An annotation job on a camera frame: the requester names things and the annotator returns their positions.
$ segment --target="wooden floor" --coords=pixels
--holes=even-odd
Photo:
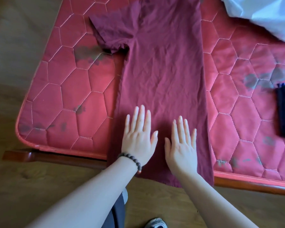
[[[0,228],[24,227],[98,173],[49,163],[1,161],[22,148],[15,118],[42,56],[61,0],[0,0]],[[182,189],[134,178],[127,187],[126,227],[162,217],[169,227],[205,227]],[[285,196],[216,188],[260,227],[285,227]]]

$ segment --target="beaded bracelet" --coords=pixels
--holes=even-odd
[[[142,172],[141,164],[140,162],[138,162],[138,160],[134,156],[130,155],[129,153],[120,153],[117,158],[119,157],[127,157],[131,159],[137,165],[137,169],[138,169],[137,174],[140,174]]]

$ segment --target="fingers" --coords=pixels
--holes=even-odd
[[[124,135],[129,133],[129,131],[130,131],[129,125],[130,125],[130,115],[128,114],[128,115],[126,116],[126,118],[125,118],[125,131],[124,131]]]
[[[196,135],[197,135],[197,130],[194,129],[191,136],[191,145],[195,150],[196,150]]]
[[[172,144],[178,144],[180,142],[178,138],[177,125],[176,125],[175,119],[173,120],[173,123],[172,123],[171,142]]]
[[[185,130],[185,136],[186,136],[186,143],[190,145],[191,137],[190,137],[190,131],[189,131],[189,125],[188,125],[187,119],[184,120],[184,130]]]
[[[143,131],[148,132],[149,134],[151,133],[151,112],[149,110],[147,110]]]
[[[133,118],[132,118],[132,123],[131,123],[131,131],[130,132],[134,132],[135,128],[136,128],[136,122],[137,122],[137,117],[138,117],[138,106],[135,107],[134,113],[133,113]]]
[[[169,157],[171,151],[171,142],[169,138],[165,138],[165,156]]]
[[[152,134],[152,137],[151,137],[151,152],[152,152],[152,155],[154,154],[154,151],[155,151],[155,148],[156,148],[156,144],[157,144],[157,141],[158,141],[158,131],[154,131],[154,133]]]
[[[145,106],[141,105],[135,131],[136,132],[142,131],[144,123],[145,123]]]
[[[179,116],[178,123],[177,123],[177,130],[178,130],[178,137],[180,143],[186,143],[186,135],[184,130],[184,123],[183,123],[183,117]]]

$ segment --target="t-shirt sleeve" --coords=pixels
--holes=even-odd
[[[90,15],[94,36],[103,49],[113,52],[127,47],[139,27],[140,1],[104,15]]]

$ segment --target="black sneaker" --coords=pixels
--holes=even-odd
[[[145,225],[145,228],[168,228],[161,218],[154,218]]]

